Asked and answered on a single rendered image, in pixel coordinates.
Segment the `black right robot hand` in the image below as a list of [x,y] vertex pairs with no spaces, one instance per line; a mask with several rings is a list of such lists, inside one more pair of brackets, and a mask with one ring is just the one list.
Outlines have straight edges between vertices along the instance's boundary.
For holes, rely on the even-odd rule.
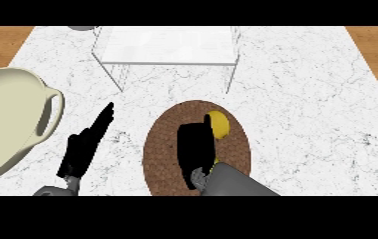
[[189,190],[195,190],[190,181],[192,172],[201,168],[205,175],[215,160],[215,145],[209,115],[201,123],[181,124],[177,130],[177,161]]

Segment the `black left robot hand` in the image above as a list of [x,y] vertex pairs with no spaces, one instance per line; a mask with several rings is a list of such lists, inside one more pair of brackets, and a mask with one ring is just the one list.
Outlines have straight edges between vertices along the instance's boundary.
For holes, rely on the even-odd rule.
[[68,137],[66,152],[56,176],[81,178],[87,172],[97,145],[113,120],[113,103],[103,108],[93,125]]

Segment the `brown oval woven placemat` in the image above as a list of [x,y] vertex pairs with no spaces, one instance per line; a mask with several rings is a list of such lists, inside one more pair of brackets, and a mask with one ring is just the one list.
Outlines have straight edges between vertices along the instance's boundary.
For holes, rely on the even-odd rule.
[[220,111],[230,123],[230,133],[215,140],[215,156],[245,175],[251,173],[251,149],[248,137],[232,113],[217,104],[202,100],[175,104],[161,114],[150,127],[143,147],[143,174],[153,196],[198,196],[189,190],[177,162],[177,130],[181,124],[199,123],[204,115]]

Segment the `yellow pear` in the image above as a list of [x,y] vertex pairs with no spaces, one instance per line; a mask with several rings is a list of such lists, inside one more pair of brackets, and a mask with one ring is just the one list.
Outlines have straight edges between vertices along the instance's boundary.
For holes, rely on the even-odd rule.
[[217,110],[209,111],[208,115],[211,119],[211,128],[212,128],[214,137],[217,139],[223,139],[230,132],[230,123],[229,123],[227,117]]

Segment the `cream ceramic pitcher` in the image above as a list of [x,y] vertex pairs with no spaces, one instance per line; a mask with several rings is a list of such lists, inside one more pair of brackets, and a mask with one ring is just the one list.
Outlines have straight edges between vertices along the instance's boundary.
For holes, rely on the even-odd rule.
[[[54,96],[59,97],[57,114],[50,128],[38,135],[46,104]],[[63,108],[63,94],[46,85],[31,71],[0,68],[0,176],[53,134]]]

